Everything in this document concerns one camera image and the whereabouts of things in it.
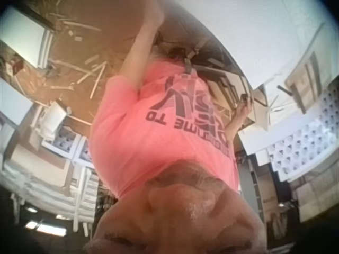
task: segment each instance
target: floor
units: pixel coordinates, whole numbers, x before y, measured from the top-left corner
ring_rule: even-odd
[[[72,109],[73,116],[91,123],[103,96],[106,80],[119,71],[138,33],[143,1],[44,0],[27,1],[27,4],[51,22],[55,29],[49,59],[85,70],[91,70],[103,61],[107,61],[108,65],[92,99],[90,94],[100,70],[77,84],[85,75],[81,71],[58,63],[53,63],[52,69],[46,71],[25,63],[24,69],[16,75],[18,81],[28,98],[44,104],[59,99]],[[165,51],[173,47],[184,47],[189,51],[208,33],[201,24],[183,16],[176,7],[171,6],[166,11],[167,19],[160,31]],[[64,21],[88,24],[101,31],[67,25]],[[82,41],[76,41],[75,37],[81,37]],[[99,55],[96,60],[84,64],[96,54]],[[15,80],[11,80],[11,84],[19,89]],[[73,85],[74,91],[50,88],[69,85]],[[65,125],[82,135],[89,135],[90,126],[86,124],[67,119]]]

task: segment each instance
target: hand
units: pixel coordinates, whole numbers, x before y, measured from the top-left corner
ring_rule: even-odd
[[[247,96],[245,99],[241,99],[236,109],[235,116],[244,122],[252,111],[252,107],[253,103],[249,96]]]
[[[158,0],[145,0],[144,25],[156,30],[164,23],[165,14]]]

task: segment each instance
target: person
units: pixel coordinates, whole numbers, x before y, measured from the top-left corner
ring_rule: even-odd
[[[207,84],[184,65],[150,58],[165,15],[146,0],[143,25],[108,80],[90,153],[119,199],[87,253],[265,253],[265,228],[238,194],[233,139],[251,111],[224,127]]]

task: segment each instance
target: fluorescent light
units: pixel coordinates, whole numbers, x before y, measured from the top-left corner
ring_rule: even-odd
[[[26,208],[26,210],[31,212],[31,213],[37,213],[38,212],[37,209],[31,208],[31,207]]]
[[[70,220],[71,220],[71,219],[69,219],[69,218],[66,218],[66,217],[60,215],[60,214],[58,214],[55,218],[57,218],[57,219],[59,219],[59,220],[65,220],[65,221],[70,221]]]
[[[64,237],[66,235],[66,229],[65,228],[58,228],[56,226],[49,226],[46,224],[41,224],[38,228],[37,231],[43,232],[46,234],[53,234],[57,235],[59,237]]]
[[[36,221],[30,221],[29,223],[26,224],[26,228],[28,229],[35,229],[35,227],[38,225]]]
[[[38,226],[36,221],[30,221],[26,224],[27,229],[35,229]],[[65,228],[59,228],[57,226],[40,224],[37,228],[37,231],[46,233],[46,234],[53,234],[59,237],[64,237],[66,235],[67,230]]]

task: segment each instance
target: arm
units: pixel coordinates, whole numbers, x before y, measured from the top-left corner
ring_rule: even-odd
[[[240,127],[244,124],[247,116],[252,110],[251,99],[247,97],[247,99],[242,100],[235,112],[235,116],[225,127],[225,135],[227,140],[233,142],[235,135],[237,134]]]
[[[144,23],[119,71],[136,89],[142,85],[153,40],[163,21],[164,13],[157,0],[146,1]]]

